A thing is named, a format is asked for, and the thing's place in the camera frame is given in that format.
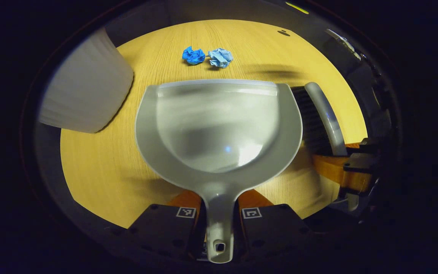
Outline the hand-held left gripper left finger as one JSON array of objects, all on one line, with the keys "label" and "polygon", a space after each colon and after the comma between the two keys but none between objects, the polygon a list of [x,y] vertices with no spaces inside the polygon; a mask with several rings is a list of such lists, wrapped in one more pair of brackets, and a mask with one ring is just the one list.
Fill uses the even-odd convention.
[{"label": "hand-held left gripper left finger", "polygon": [[182,191],[166,205],[151,204],[127,229],[140,249],[178,260],[206,255],[205,205],[193,191]]}]

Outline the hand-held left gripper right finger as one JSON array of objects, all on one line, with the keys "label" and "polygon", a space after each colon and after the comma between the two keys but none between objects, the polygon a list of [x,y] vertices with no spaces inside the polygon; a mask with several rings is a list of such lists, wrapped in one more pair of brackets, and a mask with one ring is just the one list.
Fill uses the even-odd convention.
[{"label": "hand-held left gripper right finger", "polygon": [[236,261],[261,261],[303,250],[313,231],[287,204],[274,205],[256,190],[245,191],[234,211]]}]

